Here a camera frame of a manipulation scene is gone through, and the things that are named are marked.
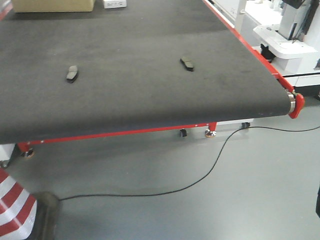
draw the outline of red conveyor frame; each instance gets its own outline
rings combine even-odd
[[[287,89],[289,92],[293,93],[295,96],[295,109],[289,116],[292,119],[298,117],[300,111],[305,105],[305,99],[301,94],[296,94],[295,89],[291,84],[256,50],[254,50],[247,41],[232,27],[230,26],[223,17],[219,15],[218,12],[209,4],[206,0],[202,0],[204,4],[220,19],[221,22],[239,39],[239,41],[246,46],[246,48],[259,60],[261,63],[270,71],[270,73],[277,79],[280,84]],[[10,3],[7,7],[0,12],[0,21],[5,18],[5,16],[12,10],[13,6]],[[18,143],[18,147],[23,153],[28,153],[30,149],[32,149],[32,145],[37,144],[48,144],[48,143],[58,143],[58,142],[66,142],[66,141],[75,141],[75,140],[84,140],[84,139],[93,139],[93,138],[104,138],[104,137],[112,137],[112,136],[121,136],[121,135],[129,135],[129,134],[140,134],[140,133],[150,133],[150,132],[158,132],[158,131],[166,131],[166,130],[179,130],[179,129],[189,129],[196,127],[208,127],[210,131],[216,130],[217,123],[199,123],[192,125],[180,125],[180,126],[171,126],[171,127],[159,127],[159,128],[151,128],[151,129],[139,129],[139,130],[131,130],[131,131],[120,131],[120,132],[110,132],[110,133],[100,133],[100,134],[92,134],[92,135],[83,135],[83,136],[73,136],[73,137],[63,137],[63,138],[54,138],[54,139],[44,139],[44,140],[36,140],[36,141],[28,141],[28,142],[20,142]]]

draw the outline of power cord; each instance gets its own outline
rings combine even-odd
[[[280,131],[280,132],[287,132],[287,133],[303,133],[303,132],[310,132],[310,131],[314,131],[317,129],[320,129],[320,126],[314,127],[314,128],[310,128],[310,129],[305,129],[305,130],[287,130],[287,129],[280,129],[280,128],[274,128],[274,127],[267,127],[267,126],[250,126],[250,127],[245,127],[245,128],[241,128],[238,129],[236,131],[234,131],[233,133],[231,133],[226,140],[224,141],[222,148],[219,151],[218,156],[216,157],[213,166],[211,167],[211,169],[207,172],[207,174],[205,174],[203,177],[201,177],[199,180],[195,181],[194,183],[185,186],[183,188],[180,189],[176,189],[176,190],[172,190],[172,191],[165,191],[165,192],[160,192],[160,193],[150,193],[150,194],[109,194],[109,193],[101,193],[101,194],[80,194],[80,195],[74,195],[74,196],[69,196],[69,197],[65,197],[65,198],[61,198],[59,199],[60,201],[67,201],[67,200],[71,200],[71,199],[79,199],[79,198],[91,198],[91,197],[123,197],[123,198],[132,198],[132,197],[156,197],[156,196],[162,196],[162,195],[169,195],[169,194],[174,194],[174,193],[178,193],[178,192],[182,192],[184,190],[187,190],[189,188],[191,188],[192,186],[198,184],[199,182],[201,182],[202,180],[204,180],[206,177],[209,176],[209,174],[214,170],[215,166],[218,163],[218,160],[227,144],[227,142],[230,140],[230,138],[236,134],[239,131],[242,130],[246,130],[246,129],[268,129],[268,130],[274,130],[274,131]]]

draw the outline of cardboard box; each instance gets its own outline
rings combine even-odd
[[[127,0],[103,0],[103,6],[105,9],[125,8]]]
[[[92,12],[95,0],[11,0],[16,13]]]

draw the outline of red and white striped cone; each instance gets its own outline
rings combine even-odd
[[[37,200],[0,169],[0,240],[24,240],[32,232]]]

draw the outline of gray belt surface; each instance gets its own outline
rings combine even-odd
[[[201,0],[10,12],[0,33],[0,144],[290,110],[282,86]],[[70,84],[72,65],[79,77]]]

